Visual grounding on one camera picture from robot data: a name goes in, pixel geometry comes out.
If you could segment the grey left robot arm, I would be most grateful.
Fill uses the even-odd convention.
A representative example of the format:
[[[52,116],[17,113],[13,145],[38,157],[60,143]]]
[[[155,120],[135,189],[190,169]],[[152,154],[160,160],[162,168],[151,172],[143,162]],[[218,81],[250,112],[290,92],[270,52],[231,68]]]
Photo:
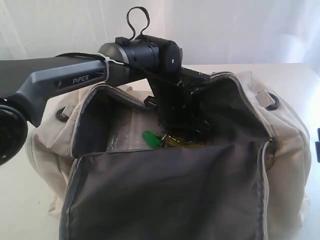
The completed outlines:
[[[210,75],[182,67],[182,49],[171,40],[149,35],[117,37],[98,53],[63,53],[50,58],[0,63],[0,162],[24,145],[28,124],[38,127],[47,101],[99,82],[112,87],[147,79],[153,96],[146,107],[158,108],[167,125],[188,118],[191,95]]]

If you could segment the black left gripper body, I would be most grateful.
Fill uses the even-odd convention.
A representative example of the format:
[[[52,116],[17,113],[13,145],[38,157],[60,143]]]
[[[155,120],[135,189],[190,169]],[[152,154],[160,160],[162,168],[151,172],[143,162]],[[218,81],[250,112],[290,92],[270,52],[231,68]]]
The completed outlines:
[[[212,124],[200,113],[195,95],[204,90],[210,79],[209,74],[184,67],[167,78],[149,75],[147,81],[153,97],[147,97],[144,104],[156,110],[166,132],[205,135]]]

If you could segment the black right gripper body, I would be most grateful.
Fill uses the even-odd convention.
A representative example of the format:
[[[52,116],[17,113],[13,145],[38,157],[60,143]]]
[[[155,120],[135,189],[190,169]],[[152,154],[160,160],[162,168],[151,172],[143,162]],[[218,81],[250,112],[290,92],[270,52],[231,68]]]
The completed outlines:
[[[317,129],[317,137],[318,137],[318,140],[315,141],[315,150],[316,150],[317,162],[320,163],[320,128]]]

